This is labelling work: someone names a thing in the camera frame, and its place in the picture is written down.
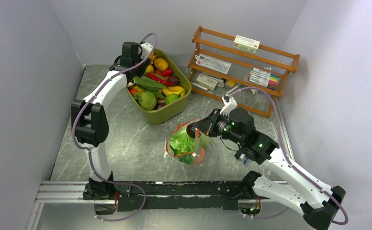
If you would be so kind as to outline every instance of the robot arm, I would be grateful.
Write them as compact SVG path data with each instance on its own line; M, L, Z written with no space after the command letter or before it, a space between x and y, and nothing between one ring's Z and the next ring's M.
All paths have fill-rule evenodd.
M235 108L236 103L232 106L232 102L235 101L232 97L224 96L223 100L225 106L221 111L214 109L208 117L190 126L199 129L209 137L221 136L223 139L233 141L239 147L235 154L237 159L243 154L243 157L278 174L291 185L290 187L274 183L259 173L251 171L244 181L249 181L248 186L252 187L255 194L290 207L317 230L328 229L338 212L338 206L330 196L341 203L346 194L345 190L340 186L332 188L315 178L293 159L285 158L273 139L255 129L254 119L245 109ZM315 181L317 186L303 175Z
M127 72L126 74L119 74L115 77L113 76L123 69L127 69L138 64L142 59L145 58L146 55L150 53L152 49L153 46L150 43L138 44L133 42L125 42L123 44L123 54L115 60L114 64L107 72L107 76L97 86L97 88L83 100L75 99L72 103L71 120L73 124L73 121L79 114L80 109L92 97L95 97L79 118L79 121L75 127L75 134L78 142L81 143L83 147L91 149L91 157L94 168L98 175L104 179L108 179L110 181L113 180L112 171L107 162L107 153L105 149L105 140L107 139L109 132L106 110L118 92L125 88L128 82L131 81L134 76L141 76L145 72L150 60L146 61L143 65L140 65L138 68ZM90 173L90 183L92 183L94 188L99 188L97 194L101 198L109 196L111 190L113 189L111 184L103 183L102 180L94 174L94 172Z

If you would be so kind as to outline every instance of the label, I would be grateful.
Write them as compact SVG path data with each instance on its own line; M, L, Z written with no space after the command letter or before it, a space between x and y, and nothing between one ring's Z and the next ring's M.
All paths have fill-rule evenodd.
M203 54L196 55L196 64L224 74L227 74L229 68L231 67L231 63Z

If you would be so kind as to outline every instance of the basket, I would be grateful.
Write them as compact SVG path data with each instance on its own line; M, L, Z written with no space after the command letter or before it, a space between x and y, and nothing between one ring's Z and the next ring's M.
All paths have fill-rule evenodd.
M142 109L138 105L135 98L133 98L133 96L129 92L128 88L126 88L126 91L128 92L129 95L131 95L131 98L134 101L135 105L143 113L146 122L153 126L160 125L161 123L183 112L187 107L187 100L189 98L189 95L192 89L192 84L190 83L189 79L186 78L183 72L180 71L180 69L173 63L173 61L162 50L155 49L155 54L159 58L161 57L168 62L169 68L171 68L173 70L173 74L179 78L179 81L180 81L179 86L185 89L186 95L164 106L163 108L160 108L158 110L153 110L153 111L147 111L145 109Z

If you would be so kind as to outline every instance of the table surface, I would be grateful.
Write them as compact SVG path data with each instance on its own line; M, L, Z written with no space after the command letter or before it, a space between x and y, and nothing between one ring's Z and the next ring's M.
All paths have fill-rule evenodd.
M263 210L258 216L268 217L285 207L271 201L262 202ZM123 218L130 212L115 212L104 216L109 219ZM238 211L221 208L157 209L142 210L134 217L120 222L106 222L94 218L92 204L45 204L37 230L200 230L200 229L257 229L257 230L312 230L298 213L289 209L272 219L243 218Z
M83 99L92 92L104 79L108 67L87 65L76 98ZM145 122L141 111L130 97L126 91L121 90L107 111L110 133L106 140L106 150L115 180L241 180L251 170L260 172L271 180L280 180L279 176L262 170L253 161L244 165L242 161L236 160L234 152L225 148L219 138L213 138L214 150L206 155L200 165L187 165L173 157L164 157L166 139L179 123L193 118L204 118L214 108L222 108L222 102L192 92L184 112L159 126L151 126ZM235 98L237 102L261 110L267 109L269 105L264 95L252 95L251 91L241 92ZM270 118L250 114L255 119L258 131L279 142L274 112ZM89 178L90 169L86 154L75 147L70 129L69 121L51 176L52 181L86 181ZM228 140L225 140L225 144L237 149L237 146Z

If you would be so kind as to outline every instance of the mesh bag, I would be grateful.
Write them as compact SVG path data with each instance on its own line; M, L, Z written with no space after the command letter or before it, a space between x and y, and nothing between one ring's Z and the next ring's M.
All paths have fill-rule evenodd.
M211 139L198 129L191 129L193 119L187 123L179 124L166 141L166 153L185 164L200 164L206 156Z

